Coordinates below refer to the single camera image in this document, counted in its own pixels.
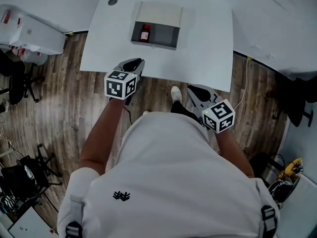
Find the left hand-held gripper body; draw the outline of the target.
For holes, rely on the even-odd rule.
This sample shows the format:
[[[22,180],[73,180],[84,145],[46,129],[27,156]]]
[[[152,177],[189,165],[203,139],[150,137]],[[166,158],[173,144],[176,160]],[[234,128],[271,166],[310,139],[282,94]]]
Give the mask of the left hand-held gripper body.
[[[139,80],[136,74],[114,69],[104,77],[105,96],[127,100],[136,92]]]

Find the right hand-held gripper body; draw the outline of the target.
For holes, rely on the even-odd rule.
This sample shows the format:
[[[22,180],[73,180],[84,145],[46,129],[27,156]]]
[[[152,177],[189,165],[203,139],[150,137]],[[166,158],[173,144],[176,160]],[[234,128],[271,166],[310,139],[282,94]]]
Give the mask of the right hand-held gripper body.
[[[217,134],[234,125],[235,110],[227,99],[216,94],[198,109],[198,114],[205,128]]]

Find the small red bottle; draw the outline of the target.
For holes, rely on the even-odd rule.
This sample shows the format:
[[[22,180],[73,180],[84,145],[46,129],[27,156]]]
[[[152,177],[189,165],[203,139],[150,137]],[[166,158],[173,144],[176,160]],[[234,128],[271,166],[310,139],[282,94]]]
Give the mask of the small red bottle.
[[[148,43],[150,37],[151,25],[144,24],[140,34],[140,42]]]

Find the grey box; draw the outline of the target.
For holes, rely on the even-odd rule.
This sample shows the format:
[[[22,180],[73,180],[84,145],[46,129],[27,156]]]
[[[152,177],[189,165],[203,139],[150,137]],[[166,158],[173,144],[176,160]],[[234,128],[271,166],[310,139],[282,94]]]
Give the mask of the grey box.
[[[169,50],[176,50],[183,8],[169,3],[142,1],[134,23],[131,42]],[[140,42],[144,24],[151,25],[148,43]]]

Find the person's left forearm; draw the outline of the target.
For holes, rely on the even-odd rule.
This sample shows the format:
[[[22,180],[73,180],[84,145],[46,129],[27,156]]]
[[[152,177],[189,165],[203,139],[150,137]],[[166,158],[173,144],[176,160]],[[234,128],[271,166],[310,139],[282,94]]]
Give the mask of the person's left forearm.
[[[124,105],[125,101],[119,99],[108,102],[83,145],[79,168],[105,173]]]

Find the person's right forearm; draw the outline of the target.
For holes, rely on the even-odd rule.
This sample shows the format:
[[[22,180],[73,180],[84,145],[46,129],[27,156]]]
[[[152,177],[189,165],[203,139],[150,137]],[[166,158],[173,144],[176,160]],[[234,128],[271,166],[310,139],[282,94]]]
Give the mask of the person's right forearm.
[[[247,177],[254,178],[253,169],[234,138],[232,132],[227,129],[215,135],[219,147],[220,155],[235,165]]]

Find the person's black trouser leg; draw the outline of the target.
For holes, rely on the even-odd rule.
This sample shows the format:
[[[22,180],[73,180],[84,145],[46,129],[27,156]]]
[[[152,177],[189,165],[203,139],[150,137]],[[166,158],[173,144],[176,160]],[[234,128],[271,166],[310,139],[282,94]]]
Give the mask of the person's black trouser leg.
[[[194,119],[196,122],[198,122],[199,124],[201,124],[200,120],[198,119],[198,117],[193,113],[188,111],[182,104],[180,101],[174,101],[172,104],[172,108],[171,108],[171,113],[175,113],[175,114],[181,114],[181,115],[185,115],[187,117],[190,117],[192,119]]]

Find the person's white shirt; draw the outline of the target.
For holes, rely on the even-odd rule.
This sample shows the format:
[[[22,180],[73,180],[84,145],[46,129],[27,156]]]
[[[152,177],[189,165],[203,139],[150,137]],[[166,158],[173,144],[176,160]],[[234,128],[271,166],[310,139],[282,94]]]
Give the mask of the person's white shirt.
[[[263,181],[209,145],[193,119],[152,112],[126,132],[104,175],[74,171],[57,231],[78,221],[83,238],[263,238],[280,213]]]

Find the black office chair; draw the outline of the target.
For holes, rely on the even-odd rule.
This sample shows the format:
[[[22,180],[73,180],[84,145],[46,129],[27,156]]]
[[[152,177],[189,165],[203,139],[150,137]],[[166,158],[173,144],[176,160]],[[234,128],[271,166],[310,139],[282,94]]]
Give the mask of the black office chair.
[[[314,111],[306,112],[305,106],[317,103],[317,71],[295,73],[294,76],[291,79],[280,72],[275,74],[277,87],[270,97],[278,101],[278,109],[272,119],[278,120],[281,113],[286,113],[293,125],[298,127],[302,118],[306,117],[308,127],[311,127]]]
[[[26,65],[23,61],[11,60],[1,49],[0,49],[0,74],[9,77],[9,87],[0,90],[0,95],[4,93],[9,94],[9,103],[11,105],[18,104],[23,98],[28,97],[28,92],[31,94],[34,102],[39,102],[39,98],[35,98],[32,89],[32,83],[37,81],[44,81],[45,77],[40,76],[32,78],[33,69],[37,66],[32,63],[28,73],[25,73]]]
[[[0,170],[0,211],[15,216],[23,215],[30,207],[41,204],[41,197],[51,186],[61,186],[63,183],[49,181],[49,176],[61,178],[60,172],[55,172],[49,167],[49,162],[56,155],[51,153],[45,158],[46,153],[42,144],[37,146],[38,154],[35,158],[29,155],[16,161],[12,167]]]

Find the yellow tool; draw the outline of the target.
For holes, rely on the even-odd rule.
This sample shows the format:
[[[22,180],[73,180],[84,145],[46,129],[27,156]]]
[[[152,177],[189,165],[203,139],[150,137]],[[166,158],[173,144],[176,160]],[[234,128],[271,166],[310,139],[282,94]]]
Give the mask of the yellow tool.
[[[303,171],[303,160],[297,158],[280,172],[278,178],[281,180],[291,179],[292,182],[295,182]]]

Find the plastic bag with red labels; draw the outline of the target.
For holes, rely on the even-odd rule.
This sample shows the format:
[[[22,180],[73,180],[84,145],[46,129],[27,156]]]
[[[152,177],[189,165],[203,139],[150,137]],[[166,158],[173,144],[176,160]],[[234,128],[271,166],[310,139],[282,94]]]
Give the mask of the plastic bag with red labels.
[[[18,39],[27,16],[27,13],[14,6],[0,4],[0,44],[22,45]]]
[[[33,52],[25,48],[9,45],[11,51],[23,62],[34,63],[37,66],[43,65],[48,60],[48,55],[41,52]]]

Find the white low cabinet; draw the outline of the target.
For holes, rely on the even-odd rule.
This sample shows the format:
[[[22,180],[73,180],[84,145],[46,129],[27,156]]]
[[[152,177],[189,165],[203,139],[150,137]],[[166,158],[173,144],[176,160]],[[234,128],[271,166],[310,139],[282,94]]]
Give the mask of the white low cabinet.
[[[59,238],[33,207],[13,223],[8,232],[14,238]]]

